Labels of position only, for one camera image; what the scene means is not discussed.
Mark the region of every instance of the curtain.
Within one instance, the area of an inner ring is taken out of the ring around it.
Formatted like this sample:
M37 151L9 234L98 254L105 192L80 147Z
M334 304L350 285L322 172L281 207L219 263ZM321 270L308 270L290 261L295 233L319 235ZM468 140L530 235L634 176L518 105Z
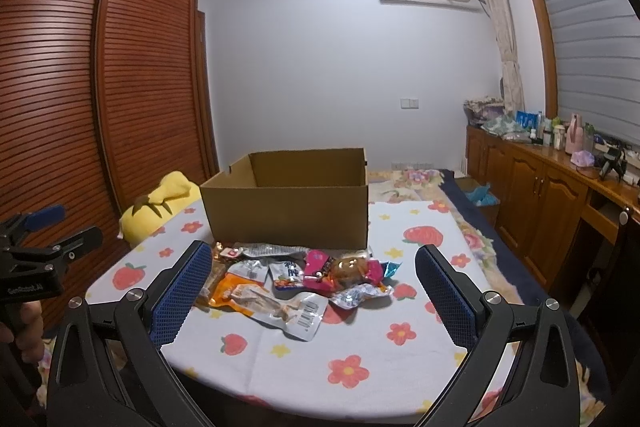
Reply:
M524 95L509 2L507 0L486 0L486 3L494 23L495 36L500 49L505 111L515 117L516 111L524 110Z

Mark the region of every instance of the metal screw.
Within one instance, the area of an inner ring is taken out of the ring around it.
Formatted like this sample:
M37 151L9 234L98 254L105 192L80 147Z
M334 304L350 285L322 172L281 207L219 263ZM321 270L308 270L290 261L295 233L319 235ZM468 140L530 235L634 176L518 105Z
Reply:
M560 304L555 299L547 299L545 304L547 308L553 311L556 311L560 307Z
M69 307L72 310L75 310L76 308L78 308L80 306L80 304L82 304L82 297L73 297L70 301L69 301Z
M500 297L500 294L496 292L487 292L484 296L484 299L489 304L500 304L500 302L502 301L502 297Z
M133 288L127 292L127 301L139 301L144 292L140 288Z

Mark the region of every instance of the human hand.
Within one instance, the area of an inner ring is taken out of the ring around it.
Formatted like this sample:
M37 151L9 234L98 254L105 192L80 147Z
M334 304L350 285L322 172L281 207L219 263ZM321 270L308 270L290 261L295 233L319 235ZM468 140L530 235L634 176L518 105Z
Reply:
M40 301L23 303L20 308L20 318L25 328L15 339L15 345L22 352L22 361L36 363L44 356L44 343L42 334L44 324L42 322L42 307ZM0 342L12 343L14 334L4 324L0 323Z

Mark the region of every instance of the strawberry print tablecloth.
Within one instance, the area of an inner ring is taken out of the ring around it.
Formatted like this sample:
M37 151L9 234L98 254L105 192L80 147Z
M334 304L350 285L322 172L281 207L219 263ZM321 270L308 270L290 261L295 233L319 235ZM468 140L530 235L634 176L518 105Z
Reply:
M413 422L436 400L466 355L455 346L414 266L417 248L436 244L480 288L481 266L445 205L403 201L369 205L369 245L380 261L402 263L391 297L353 312L327 308L308 343L242 314L193 308L162 353L176 369L226 393L311 417ZM193 203L127 254L89 288L90 303L146 288L194 239L213 240L202 201ZM491 407L507 377L508 347L478 408Z

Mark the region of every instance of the wooden window frame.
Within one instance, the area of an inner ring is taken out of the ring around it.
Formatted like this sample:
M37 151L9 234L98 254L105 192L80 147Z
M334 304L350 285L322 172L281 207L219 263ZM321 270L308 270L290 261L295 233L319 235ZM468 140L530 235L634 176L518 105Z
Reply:
M545 114L547 117L553 117L558 115L558 72L556 71L554 38L551 33L551 23L546 11L545 0L533 0L533 7L538 20L542 61L545 69Z

